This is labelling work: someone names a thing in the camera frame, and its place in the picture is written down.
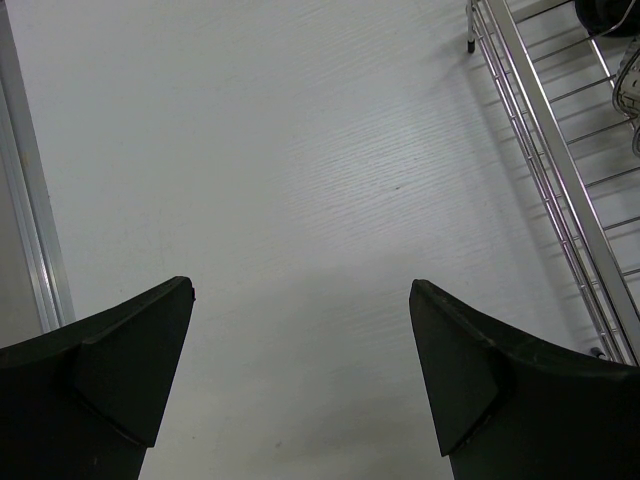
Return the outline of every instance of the chrome rack frame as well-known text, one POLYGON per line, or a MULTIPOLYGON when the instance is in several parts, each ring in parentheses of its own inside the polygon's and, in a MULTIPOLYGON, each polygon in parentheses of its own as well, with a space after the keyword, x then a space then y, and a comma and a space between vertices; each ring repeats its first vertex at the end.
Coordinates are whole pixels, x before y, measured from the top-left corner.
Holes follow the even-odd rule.
MULTIPOLYGON (((618 25, 604 34, 622 24, 635 1, 618 25)), ((639 274, 640 268, 621 270, 606 232, 640 220, 640 216, 603 227, 589 189, 639 171, 640 163, 627 171, 585 184, 570 150, 574 143, 593 135, 621 125, 634 126, 635 118, 621 116, 613 125, 565 140, 551 104, 596 85, 610 83, 613 87, 615 75, 609 71, 598 36, 585 32, 584 39, 532 59, 518 27, 521 22, 566 3, 567 0, 541 0, 512 14, 505 0, 467 0, 468 51, 472 53, 476 42, 479 44, 604 352, 612 361, 638 365, 640 314, 627 278, 639 274), (591 47, 604 77, 559 97, 548 98, 535 65, 584 43, 591 47)))

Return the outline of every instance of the metal rack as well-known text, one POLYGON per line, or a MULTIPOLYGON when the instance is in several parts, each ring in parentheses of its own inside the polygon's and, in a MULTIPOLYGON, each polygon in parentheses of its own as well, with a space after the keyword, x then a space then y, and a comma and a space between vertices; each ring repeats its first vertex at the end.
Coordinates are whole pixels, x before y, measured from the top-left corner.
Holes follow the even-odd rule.
MULTIPOLYGON (((572 9, 567 0, 541 0, 517 12, 512 12, 505 0, 467 1, 469 51, 472 53, 477 43, 486 60, 602 348, 613 361, 638 365, 640 314, 630 284, 640 279, 640 268, 638 264, 629 266, 629 262, 621 262, 618 247, 612 244, 617 232, 622 231, 624 236, 635 234, 632 244, 636 246, 637 253, 630 256, 640 259, 640 230, 634 230, 640 226, 640 203, 636 215, 607 221, 605 211, 596 207, 593 193, 597 188, 622 181, 625 188, 634 191, 638 191, 640 186, 640 159, 633 157, 631 152, 636 119, 617 113, 610 101, 615 81, 610 65, 613 65, 616 55, 620 56, 620 48, 624 44, 588 35, 584 29, 578 28, 577 19, 569 29, 574 34, 570 40, 563 40, 562 32, 548 34, 547 39, 534 43, 523 40, 522 30, 528 22, 545 17, 556 21, 560 10, 572 9), (533 53, 551 37, 553 42, 547 42, 553 43, 551 51, 538 55, 533 53), (562 64, 576 57, 583 66, 587 65, 583 72, 585 68, 597 68, 597 78, 581 74, 584 77, 581 83, 554 94, 552 90, 553 87, 558 89, 558 82, 550 86, 549 82, 541 80, 543 66, 554 59, 562 64), (563 108, 566 111, 566 105, 577 102, 580 96, 594 97, 596 91, 609 98, 606 105, 608 114, 598 115, 598 119, 606 117, 606 123, 594 125, 593 109, 578 108, 569 115, 572 123, 567 125, 558 112, 563 108), (625 165, 617 157, 605 156, 600 161, 606 163, 606 168, 601 169, 606 173, 599 178, 585 180, 586 173, 580 161, 587 155, 584 154, 584 144, 591 142, 592 146, 597 146, 597 142, 603 142, 602 138, 610 137, 613 132, 628 138, 629 148, 625 153, 632 160, 627 158, 625 165)), ((605 33, 610 33, 620 24, 605 33)))

